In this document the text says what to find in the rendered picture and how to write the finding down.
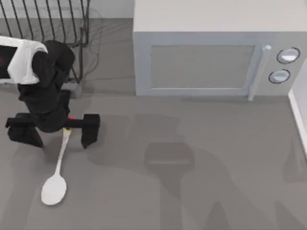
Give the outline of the white spoon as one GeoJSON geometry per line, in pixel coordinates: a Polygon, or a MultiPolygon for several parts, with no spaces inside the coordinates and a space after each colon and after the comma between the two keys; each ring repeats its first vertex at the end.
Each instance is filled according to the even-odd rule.
{"type": "Polygon", "coordinates": [[[63,128],[61,148],[54,174],[49,177],[42,186],[41,201],[47,206],[53,206],[62,201],[67,191],[67,183],[61,176],[61,165],[65,149],[69,142],[71,129],[63,128]]]}

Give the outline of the microwave oven door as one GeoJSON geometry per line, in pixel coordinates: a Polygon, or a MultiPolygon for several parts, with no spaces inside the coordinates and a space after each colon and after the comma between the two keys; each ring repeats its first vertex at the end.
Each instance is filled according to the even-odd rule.
{"type": "Polygon", "coordinates": [[[269,32],[134,32],[136,93],[247,96],[275,38],[269,32]]]}

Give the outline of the pale microwave oven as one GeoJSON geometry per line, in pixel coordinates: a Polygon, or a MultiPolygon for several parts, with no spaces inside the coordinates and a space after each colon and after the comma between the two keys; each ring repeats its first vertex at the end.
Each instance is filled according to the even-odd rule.
{"type": "Polygon", "coordinates": [[[276,38],[257,88],[258,96],[287,96],[307,59],[307,0],[135,0],[134,32],[269,32],[276,38]],[[277,61],[296,47],[299,58],[277,61]],[[291,77],[273,84],[269,75],[286,69],[291,77]]]}

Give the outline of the round microwave knob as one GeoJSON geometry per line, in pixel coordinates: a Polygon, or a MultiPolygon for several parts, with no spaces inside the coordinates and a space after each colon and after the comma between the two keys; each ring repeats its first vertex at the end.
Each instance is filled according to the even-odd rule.
{"type": "Polygon", "coordinates": [[[281,64],[290,64],[300,56],[300,50],[296,47],[281,50],[277,55],[277,61],[281,64]]]}
{"type": "Polygon", "coordinates": [[[281,84],[285,81],[287,81],[291,77],[291,73],[286,70],[278,70],[274,71],[269,75],[269,81],[273,84],[281,84]]]}

